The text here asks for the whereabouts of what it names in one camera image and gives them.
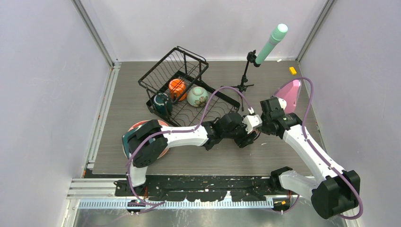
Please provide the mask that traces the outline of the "light green bowl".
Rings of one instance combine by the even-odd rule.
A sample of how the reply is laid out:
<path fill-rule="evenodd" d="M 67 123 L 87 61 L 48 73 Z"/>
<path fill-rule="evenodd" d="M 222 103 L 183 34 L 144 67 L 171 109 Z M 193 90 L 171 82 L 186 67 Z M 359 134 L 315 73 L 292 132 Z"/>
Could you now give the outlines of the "light green bowl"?
<path fill-rule="evenodd" d="M 187 94 L 187 102 L 194 107 L 204 107 L 209 100 L 209 93 L 203 87 L 193 87 Z"/>

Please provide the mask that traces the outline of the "orange mug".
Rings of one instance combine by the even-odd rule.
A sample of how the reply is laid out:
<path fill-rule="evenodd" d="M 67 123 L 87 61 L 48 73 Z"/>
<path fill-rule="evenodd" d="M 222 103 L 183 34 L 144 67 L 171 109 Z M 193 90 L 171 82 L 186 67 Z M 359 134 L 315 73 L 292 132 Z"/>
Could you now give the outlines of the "orange mug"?
<path fill-rule="evenodd" d="M 186 99 L 187 94 L 186 83 L 182 79 L 173 79 L 169 82 L 168 88 L 170 90 L 170 96 L 173 101 L 183 101 Z"/>

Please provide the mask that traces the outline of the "dark green mug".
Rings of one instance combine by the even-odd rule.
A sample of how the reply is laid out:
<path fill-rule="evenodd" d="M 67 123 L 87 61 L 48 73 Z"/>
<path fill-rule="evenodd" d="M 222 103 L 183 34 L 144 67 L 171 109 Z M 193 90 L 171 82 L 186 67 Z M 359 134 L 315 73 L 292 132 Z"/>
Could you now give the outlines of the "dark green mug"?
<path fill-rule="evenodd" d="M 170 97 L 165 93 L 158 93 L 153 98 L 155 110 L 162 115 L 171 115 L 173 105 Z"/>

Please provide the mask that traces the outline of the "red patterned bowl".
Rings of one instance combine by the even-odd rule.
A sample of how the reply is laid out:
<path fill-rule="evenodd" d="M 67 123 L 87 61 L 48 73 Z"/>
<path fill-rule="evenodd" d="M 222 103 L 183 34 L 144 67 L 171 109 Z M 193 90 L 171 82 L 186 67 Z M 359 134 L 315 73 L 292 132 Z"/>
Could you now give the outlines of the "red patterned bowl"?
<path fill-rule="evenodd" d="M 260 134 L 261 134 L 261 132 L 259 130 L 257 130 L 256 132 L 257 132 L 257 134 L 256 134 L 256 137 L 253 139 L 254 141 L 256 141 L 260 137 Z"/>

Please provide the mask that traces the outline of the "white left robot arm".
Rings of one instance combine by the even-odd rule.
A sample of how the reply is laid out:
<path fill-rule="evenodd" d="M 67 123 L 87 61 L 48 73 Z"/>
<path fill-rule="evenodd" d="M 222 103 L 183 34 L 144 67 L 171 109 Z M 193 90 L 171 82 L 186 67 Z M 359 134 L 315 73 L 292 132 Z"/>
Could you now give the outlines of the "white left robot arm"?
<path fill-rule="evenodd" d="M 188 127 L 170 127 L 159 120 L 144 122 L 122 136 L 123 151 L 129 164 L 127 190 L 134 196 L 141 195 L 145 190 L 148 166 L 170 148 L 197 146 L 210 150 L 223 139 L 232 139 L 243 148 L 253 143 L 258 135 L 256 130 L 261 126 L 259 115 L 241 116 L 236 112 Z"/>

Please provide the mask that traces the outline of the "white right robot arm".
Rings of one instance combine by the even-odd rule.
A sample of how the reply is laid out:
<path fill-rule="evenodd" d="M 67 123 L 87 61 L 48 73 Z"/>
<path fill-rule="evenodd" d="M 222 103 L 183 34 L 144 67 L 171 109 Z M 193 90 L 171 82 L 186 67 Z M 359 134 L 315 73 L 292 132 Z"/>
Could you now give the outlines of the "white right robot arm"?
<path fill-rule="evenodd" d="M 292 191 L 308 199 L 323 219 L 359 208 L 360 177 L 356 171 L 346 171 L 319 146 L 295 113 L 285 113 L 285 101 L 278 97 L 260 102 L 262 126 L 260 131 L 280 137 L 304 161 L 313 174 L 307 178 L 285 166 L 270 174 L 270 189 L 276 194 Z"/>

